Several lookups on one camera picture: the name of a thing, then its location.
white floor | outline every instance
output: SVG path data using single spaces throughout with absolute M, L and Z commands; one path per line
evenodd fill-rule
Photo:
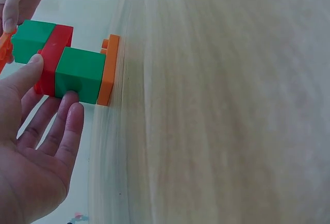
M 42 0 L 33 19 L 71 25 L 74 27 L 72 47 L 99 52 L 102 40 L 109 35 L 111 16 L 116 4 L 117 0 Z M 19 67 L 20 65 L 15 63 L 7 65 L 0 78 Z M 69 195 L 58 209 L 35 224 L 88 223 L 72 220 L 76 212 L 88 217 L 88 161 L 94 106 L 85 105 L 85 110 L 83 138 Z

orange plate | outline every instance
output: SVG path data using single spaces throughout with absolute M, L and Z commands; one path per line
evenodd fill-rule
M 104 63 L 102 83 L 98 93 L 98 105 L 108 106 L 110 102 L 110 96 L 114 84 L 114 74 L 116 72 L 119 38 L 120 37 L 117 35 L 110 35 L 108 45 L 106 45 L 106 40 L 104 40 L 102 44 L 102 48 L 107 49 L 107 56 Z
M 16 29 L 12 33 L 3 33 L 0 37 L 0 73 L 11 58 L 12 44 L 10 39 L 15 33 Z

toy block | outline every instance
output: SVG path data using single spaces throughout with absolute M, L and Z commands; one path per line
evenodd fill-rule
M 75 91 L 81 102 L 95 104 L 102 81 L 106 56 L 66 47 L 55 72 L 55 96 Z
M 0 73 L 5 67 L 6 63 L 10 62 L 12 56 L 13 46 L 11 44 L 11 37 L 16 33 L 16 29 L 12 33 L 3 33 L 0 37 Z
M 25 20 L 11 38 L 15 62 L 27 64 L 38 50 L 43 49 L 56 24 Z
M 106 49 L 106 59 L 103 69 L 102 83 L 98 93 L 97 104 L 108 106 L 114 84 L 114 74 L 116 72 L 117 52 L 119 46 L 119 36 L 110 35 L 109 40 L 102 43 L 101 53 Z
M 38 94 L 55 96 L 55 71 L 66 46 L 71 45 L 73 27 L 56 25 L 42 51 L 44 67 L 40 80 L 35 85 Z

wood grain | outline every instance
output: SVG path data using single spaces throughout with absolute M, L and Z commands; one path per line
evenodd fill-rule
M 91 223 L 330 223 L 329 0 L 120 0 Z

red block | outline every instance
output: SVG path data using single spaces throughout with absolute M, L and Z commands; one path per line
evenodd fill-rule
M 40 80 L 35 85 L 38 94 L 55 96 L 55 71 L 65 47 L 71 46 L 73 27 L 56 25 L 42 51 L 44 67 Z

